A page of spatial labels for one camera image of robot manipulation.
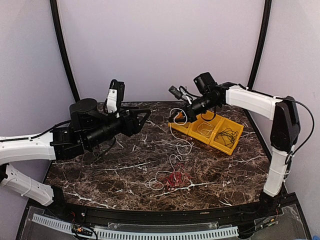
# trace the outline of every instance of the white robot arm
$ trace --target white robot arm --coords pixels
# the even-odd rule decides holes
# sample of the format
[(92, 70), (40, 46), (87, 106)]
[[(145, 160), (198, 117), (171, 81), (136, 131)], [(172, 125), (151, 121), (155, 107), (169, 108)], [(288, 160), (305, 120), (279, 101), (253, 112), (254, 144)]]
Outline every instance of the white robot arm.
[[(273, 121), (270, 136), (272, 159), (263, 192), (260, 194), (260, 201), (264, 202), (267, 208), (270, 207), (276, 202), (275, 197), (279, 194), (284, 179), (289, 174), (291, 159), (301, 129), (296, 106), (296, 103), (299, 102), (290, 96), (274, 97), (231, 82), (218, 85), (208, 72), (202, 73), (193, 81), (202, 96), (189, 93), (183, 86), (180, 86), (179, 89), (172, 86), (169, 89), (177, 99), (185, 101), (181, 109), (186, 116), (179, 118), (181, 122), (185, 122), (186, 118), (189, 122), (194, 122), (197, 120), (197, 115), (222, 105), (241, 107)], [(195, 99), (192, 99), (190, 103), (189, 100), (186, 100), (186, 96)]]
[(62, 190), (35, 181), (15, 169), (10, 163), (27, 160), (66, 160), (92, 151), (93, 147), (122, 133), (132, 136), (141, 131), (151, 111), (121, 108), (125, 84), (112, 80), (106, 114), (98, 112), (97, 101), (86, 98), (70, 106), (71, 120), (55, 125), (37, 135), (0, 137), (0, 186), (44, 206), (63, 202)]

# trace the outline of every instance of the black frame pole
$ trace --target black frame pole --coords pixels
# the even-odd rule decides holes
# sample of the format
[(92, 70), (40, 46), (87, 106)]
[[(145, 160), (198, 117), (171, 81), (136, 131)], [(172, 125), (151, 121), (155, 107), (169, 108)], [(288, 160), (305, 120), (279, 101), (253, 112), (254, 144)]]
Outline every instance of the black frame pole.
[(265, 0), (264, 2), (264, 10), (263, 10), (263, 17), (262, 17), (262, 24), (261, 24), (261, 29), (260, 29), (260, 35), (259, 35), (259, 40), (258, 44), (256, 47), (255, 51), (255, 56), (254, 56), (254, 61), (251, 69), (251, 74), (249, 77), (248, 81), (248, 88), (252, 89), (255, 84), (262, 52), (264, 49), (264, 44), (266, 40), (266, 35), (267, 35), (267, 29), (268, 29), (268, 23), (269, 23), (269, 17), (270, 17), (270, 12), (271, 12), (271, 3), (272, 0)]
[(59, 10), (58, 10), (57, 0), (50, 0), (50, 6), (51, 6), (53, 24), (54, 24), (54, 29), (55, 29), (55, 35), (56, 35), (56, 39), (58, 41), (65, 74), (66, 74), (66, 77), (68, 78), (68, 82), (69, 82), (69, 85), (70, 85), (70, 88), (72, 91), (73, 98), (74, 98), (75, 102), (78, 102), (78, 101), (80, 101), (80, 96), (79, 96), (79, 92), (78, 92), (78, 89), (76, 86), (74, 76), (71, 71), (69, 58), (68, 58), (68, 54), (67, 54), (67, 49), (66, 49), (64, 37), (62, 34), (62, 28), (61, 28), (61, 23), (60, 23), (60, 18), (59, 18)]

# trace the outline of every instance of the yellow tray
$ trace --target yellow tray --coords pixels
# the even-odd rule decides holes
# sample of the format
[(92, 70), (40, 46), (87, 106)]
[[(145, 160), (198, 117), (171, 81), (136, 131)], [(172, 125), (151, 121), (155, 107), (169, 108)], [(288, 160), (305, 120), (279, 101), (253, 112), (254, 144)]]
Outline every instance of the yellow tray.
[[(173, 129), (231, 155), (239, 142), (244, 126), (218, 114), (211, 121), (204, 120), (210, 120), (213, 116), (213, 112), (207, 111), (202, 116), (199, 114), (196, 117), (197, 121), (193, 123), (187, 122), (185, 125), (169, 123), (169, 127), (171, 125)], [(230, 141), (227, 134), (234, 134), (232, 138), (234, 142)]]

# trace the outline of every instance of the marble table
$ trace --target marble table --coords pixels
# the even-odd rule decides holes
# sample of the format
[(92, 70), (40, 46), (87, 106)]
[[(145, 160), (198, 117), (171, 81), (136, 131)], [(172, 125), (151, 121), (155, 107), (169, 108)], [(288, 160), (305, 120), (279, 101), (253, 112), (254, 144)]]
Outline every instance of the marble table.
[[(190, 179), (174, 188), (148, 188), (146, 183), (158, 171), (172, 172), (169, 156), (178, 154), (177, 143), (184, 144), (171, 135), (168, 127), (170, 110), (180, 104), (123, 103), (151, 109), (142, 131), (132, 137), (118, 134), (114, 147), (105, 154), (112, 140), (93, 153), (53, 162), (45, 183), (62, 188), (69, 203), (118, 210), (199, 210), (258, 201), (270, 163), (243, 110), (230, 106), (218, 109), (217, 114), (244, 125), (233, 154), (229, 156), (173, 130), (177, 137), (193, 143), (191, 153), (181, 162)], [(165, 179), (170, 173), (159, 174)]]

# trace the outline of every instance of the gray wall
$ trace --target gray wall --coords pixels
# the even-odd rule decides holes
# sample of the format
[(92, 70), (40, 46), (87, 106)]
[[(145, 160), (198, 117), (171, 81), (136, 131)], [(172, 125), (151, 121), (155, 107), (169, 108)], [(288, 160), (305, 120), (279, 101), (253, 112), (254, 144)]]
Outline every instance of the gray wall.
[[(48, 0), (0, 1), (0, 136), (40, 133), (69, 119), (73, 102)], [(49, 162), (16, 162), (42, 181)], [(27, 198), (0, 188), (0, 240), (16, 239)]]
[[(286, 186), (296, 192), (312, 234), (320, 235), (320, 1), (273, 1), (268, 33), (255, 90), (293, 96), (305, 103), (316, 120), (315, 133), (293, 159)], [(299, 145), (311, 130), (311, 118), (298, 107)], [(271, 122), (254, 116), (270, 142)]]
[(58, 2), (80, 96), (99, 101), (113, 78), (125, 101), (174, 100), (171, 85), (196, 93), (203, 72), (246, 84), (264, 9), (263, 0)]

